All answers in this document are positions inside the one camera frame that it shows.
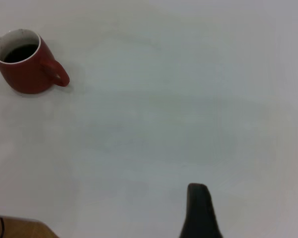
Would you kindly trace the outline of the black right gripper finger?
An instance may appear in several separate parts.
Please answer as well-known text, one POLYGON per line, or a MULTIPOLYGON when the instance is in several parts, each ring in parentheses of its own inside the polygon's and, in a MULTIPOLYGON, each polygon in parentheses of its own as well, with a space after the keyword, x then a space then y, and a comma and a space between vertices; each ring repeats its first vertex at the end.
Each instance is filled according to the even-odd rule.
POLYGON ((190 183, 181 238, 221 238, 211 194, 204 184, 190 183))

